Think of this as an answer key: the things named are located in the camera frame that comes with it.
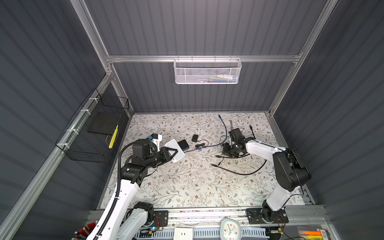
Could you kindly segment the red pen cup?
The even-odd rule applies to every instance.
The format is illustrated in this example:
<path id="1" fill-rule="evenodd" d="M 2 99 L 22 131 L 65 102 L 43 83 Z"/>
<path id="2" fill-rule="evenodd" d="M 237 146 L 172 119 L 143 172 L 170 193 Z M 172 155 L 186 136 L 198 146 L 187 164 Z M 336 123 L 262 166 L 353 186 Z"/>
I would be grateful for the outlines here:
<path id="1" fill-rule="evenodd" d="M 71 240 L 86 240 L 95 227 L 96 222 L 85 225 L 82 229 L 75 232 L 75 237 L 71 238 Z"/>

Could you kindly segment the white network switch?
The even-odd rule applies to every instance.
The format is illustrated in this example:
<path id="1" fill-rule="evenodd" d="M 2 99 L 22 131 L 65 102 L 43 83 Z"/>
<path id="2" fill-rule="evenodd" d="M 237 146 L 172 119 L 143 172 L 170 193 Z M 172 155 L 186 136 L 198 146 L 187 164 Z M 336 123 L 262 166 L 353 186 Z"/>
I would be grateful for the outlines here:
<path id="1" fill-rule="evenodd" d="M 168 148 L 169 153 L 172 157 L 171 161 L 173 163 L 179 162 L 185 157 L 185 153 L 179 146 L 178 142 L 175 139 L 170 140 L 165 144 L 165 147 Z"/>

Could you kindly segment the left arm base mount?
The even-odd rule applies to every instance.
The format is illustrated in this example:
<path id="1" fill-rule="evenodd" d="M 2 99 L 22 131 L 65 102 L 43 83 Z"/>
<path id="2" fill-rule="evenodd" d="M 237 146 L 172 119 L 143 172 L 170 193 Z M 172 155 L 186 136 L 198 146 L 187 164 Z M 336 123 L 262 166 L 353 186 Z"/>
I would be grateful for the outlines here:
<path id="1" fill-rule="evenodd" d="M 168 219 L 169 219 L 169 211 L 155 210 L 153 220 L 151 222 L 148 222 L 145 225 L 143 225 L 143 227 L 145 227 L 145 228 L 167 227 L 168 226 Z"/>

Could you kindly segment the white power socket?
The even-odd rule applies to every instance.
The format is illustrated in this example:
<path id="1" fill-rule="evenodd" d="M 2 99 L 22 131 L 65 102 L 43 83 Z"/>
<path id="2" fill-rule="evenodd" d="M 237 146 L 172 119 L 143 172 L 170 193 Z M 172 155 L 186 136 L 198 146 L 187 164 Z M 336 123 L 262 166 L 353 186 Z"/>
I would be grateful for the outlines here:
<path id="1" fill-rule="evenodd" d="M 192 228 L 175 228 L 173 240 L 193 240 L 194 230 Z"/>

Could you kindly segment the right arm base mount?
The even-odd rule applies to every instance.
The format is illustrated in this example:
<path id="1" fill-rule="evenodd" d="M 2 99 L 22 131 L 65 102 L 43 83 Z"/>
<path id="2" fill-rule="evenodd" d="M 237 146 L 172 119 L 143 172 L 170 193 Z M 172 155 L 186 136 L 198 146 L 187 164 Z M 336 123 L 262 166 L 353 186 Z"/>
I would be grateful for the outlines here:
<path id="1" fill-rule="evenodd" d="M 274 212 L 267 208 L 248 208 L 246 217 L 250 224 L 287 224 L 289 222 L 283 209 Z"/>

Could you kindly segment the yellow striped item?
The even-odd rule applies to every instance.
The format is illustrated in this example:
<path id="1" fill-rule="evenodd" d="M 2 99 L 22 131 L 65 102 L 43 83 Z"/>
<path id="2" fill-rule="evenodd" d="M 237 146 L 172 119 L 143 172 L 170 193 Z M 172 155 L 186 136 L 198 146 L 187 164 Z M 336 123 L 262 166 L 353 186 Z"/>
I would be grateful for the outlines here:
<path id="1" fill-rule="evenodd" d="M 112 149 L 114 144 L 115 144 L 115 141 L 116 141 L 116 138 L 117 138 L 117 135 L 118 135 L 118 132 L 119 132 L 119 126 L 117 125 L 116 128 L 115 128 L 115 131 L 111 137 L 111 140 L 110 140 L 110 143 L 109 143 L 109 149 Z"/>

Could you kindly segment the black box in basket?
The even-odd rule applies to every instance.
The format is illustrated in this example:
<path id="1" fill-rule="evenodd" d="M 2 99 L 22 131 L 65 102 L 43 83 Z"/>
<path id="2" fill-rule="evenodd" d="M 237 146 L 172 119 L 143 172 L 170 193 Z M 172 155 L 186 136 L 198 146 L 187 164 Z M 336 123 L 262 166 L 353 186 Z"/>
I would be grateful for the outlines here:
<path id="1" fill-rule="evenodd" d="M 106 136 L 113 135 L 119 123 L 120 115 L 112 113 L 98 113 L 88 127 L 88 133 L 101 134 Z"/>

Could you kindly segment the white desk clock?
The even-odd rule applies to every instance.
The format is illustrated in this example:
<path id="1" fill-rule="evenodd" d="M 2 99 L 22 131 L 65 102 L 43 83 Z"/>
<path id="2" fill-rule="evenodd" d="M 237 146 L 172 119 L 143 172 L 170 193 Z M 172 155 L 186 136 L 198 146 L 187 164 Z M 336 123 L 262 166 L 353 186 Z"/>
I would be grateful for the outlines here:
<path id="1" fill-rule="evenodd" d="M 220 239 L 221 240 L 240 240 L 242 238 L 240 224 L 233 220 L 224 218 L 221 220 L 220 225 Z"/>

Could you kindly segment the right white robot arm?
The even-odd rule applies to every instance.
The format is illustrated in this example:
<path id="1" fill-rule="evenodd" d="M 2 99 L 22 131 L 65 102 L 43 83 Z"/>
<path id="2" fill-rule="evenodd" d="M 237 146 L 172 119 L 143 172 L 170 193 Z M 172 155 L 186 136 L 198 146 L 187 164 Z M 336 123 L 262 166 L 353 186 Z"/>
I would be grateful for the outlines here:
<path id="1" fill-rule="evenodd" d="M 295 153 L 284 147 L 274 147 L 258 141 L 255 136 L 245 138 L 239 128 L 229 131 L 232 143 L 222 143 L 222 159 L 237 160 L 256 155 L 264 159 L 264 163 L 251 173 L 237 173 L 221 166 L 221 163 L 211 164 L 213 168 L 221 169 L 239 176 L 251 176 L 258 173 L 266 163 L 274 164 L 277 185 L 263 202 L 263 211 L 267 215 L 281 211 L 289 199 L 297 194 L 311 174 L 306 167 L 302 167 Z"/>

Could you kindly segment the large black power adapter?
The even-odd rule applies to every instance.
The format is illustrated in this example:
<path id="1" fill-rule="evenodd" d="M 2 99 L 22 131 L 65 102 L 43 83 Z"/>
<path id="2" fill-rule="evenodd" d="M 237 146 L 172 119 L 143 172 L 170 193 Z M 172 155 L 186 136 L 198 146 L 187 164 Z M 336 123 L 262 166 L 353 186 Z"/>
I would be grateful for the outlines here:
<path id="1" fill-rule="evenodd" d="M 199 140 L 199 136 L 198 135 L 193 135 L 192 142 L 197 143 L 198 140 Z"/>

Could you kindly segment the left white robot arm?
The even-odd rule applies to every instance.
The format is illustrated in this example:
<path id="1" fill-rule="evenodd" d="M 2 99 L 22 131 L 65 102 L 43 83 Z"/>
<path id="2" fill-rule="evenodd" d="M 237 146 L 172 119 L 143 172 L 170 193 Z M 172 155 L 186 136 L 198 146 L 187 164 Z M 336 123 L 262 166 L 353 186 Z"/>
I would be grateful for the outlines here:
<path id="1" fill-rule="evenodd" d="M 159 145 L 159 140 L 146 138 L 129 143 L 121 149 L 118 154 L 119 159 L 126 149 L 132 147 L 132 159 L 124 166 L 118 162 L 115 195 L 110 199 L 95 228 L 88 235 L 89 240 L 133 240 L 141 227 L 153 222 L 153 205 L 148 203 L 136 204 L 130 217 L 127 220 L 124 217 L 133 197 L 147 177 L 148 169 L 157 168 L 170 161 L 178 162 L 185 156 L 174 139 L 162 148 Z"/>

